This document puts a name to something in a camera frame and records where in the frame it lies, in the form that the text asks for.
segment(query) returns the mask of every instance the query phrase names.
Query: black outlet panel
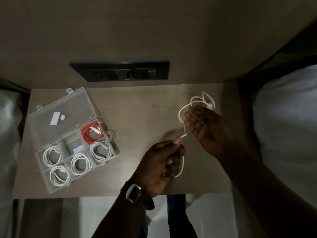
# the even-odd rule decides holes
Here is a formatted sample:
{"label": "black outlet panel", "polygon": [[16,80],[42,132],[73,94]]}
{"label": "black outlet panel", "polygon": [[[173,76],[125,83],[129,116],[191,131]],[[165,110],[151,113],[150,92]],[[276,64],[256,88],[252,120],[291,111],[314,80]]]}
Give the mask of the black outlet panel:
{"label": "black outlet panel", "polygon": [[70,63],[88,82],[168,79],[170,61]]}

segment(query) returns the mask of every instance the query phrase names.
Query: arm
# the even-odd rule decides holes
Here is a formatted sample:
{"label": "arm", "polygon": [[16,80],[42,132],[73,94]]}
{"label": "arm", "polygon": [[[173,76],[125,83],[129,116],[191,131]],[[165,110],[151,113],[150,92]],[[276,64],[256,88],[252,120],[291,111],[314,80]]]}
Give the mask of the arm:
{"label": "arm", "polygon": [[316,209],[235,140],[221,116],[203,106],[190,107],[185,116],[185,126],[219,160],[270,237],[317,237]]}
{"label": "arm", "polygon": [[[130,180],[153,198],[163,191],[169,178],[178,174],[180,158],[185,153],[179,138],[155,144],[145,153]],[[145,209],[132,204],[120,193],[93,238],[137,238],[144,215]]]}

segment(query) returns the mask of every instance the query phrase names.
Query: plastic organizer box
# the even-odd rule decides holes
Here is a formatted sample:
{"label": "plastic organizer box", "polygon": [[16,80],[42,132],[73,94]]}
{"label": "plastic organizer box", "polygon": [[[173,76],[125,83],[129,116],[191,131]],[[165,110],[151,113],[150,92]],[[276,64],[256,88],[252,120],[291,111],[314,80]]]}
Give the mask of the plastic organizer box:
{"label": "plastic organizer box", "polygon": [[49,193],[118,154],[85,88],[66,91],[67,96],[46,107],[37,106],[28,116],[35,157]]}

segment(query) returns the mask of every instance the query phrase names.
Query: hand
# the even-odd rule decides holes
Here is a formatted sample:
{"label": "hand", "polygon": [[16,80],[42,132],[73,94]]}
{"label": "hand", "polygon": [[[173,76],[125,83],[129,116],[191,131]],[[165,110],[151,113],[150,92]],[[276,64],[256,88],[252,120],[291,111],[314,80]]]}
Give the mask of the hand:
{"label": "hand", "polygon": [[185,117],[185,127],[196,136],[202,147],[217,159],[220,158],[224,147],[234,140],[232,130],[224,118],[207,109],[204,104],[196,107],[190,106],[185,112]]}
{"label": "hand", "polygon": [[180,138],[154,144],[143,156],[131,180],[151,197],[160,194],[169,178],[179,173],[179,164],[186,154]]}

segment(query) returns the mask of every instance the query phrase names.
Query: floor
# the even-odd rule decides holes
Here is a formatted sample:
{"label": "floor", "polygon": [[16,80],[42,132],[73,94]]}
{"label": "floor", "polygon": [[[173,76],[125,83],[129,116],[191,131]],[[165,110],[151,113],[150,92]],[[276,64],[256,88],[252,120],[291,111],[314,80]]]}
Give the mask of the floor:
{"label": "floor", "polygon": [[[109,211],[116,197],[68,198],[63,201],[60,238],[89,238]],[[237,238],[232,193],[188,194],[186,213],[199,238]],[[148,237],[169,237],[166,196],[154,198],[148,211]]]}

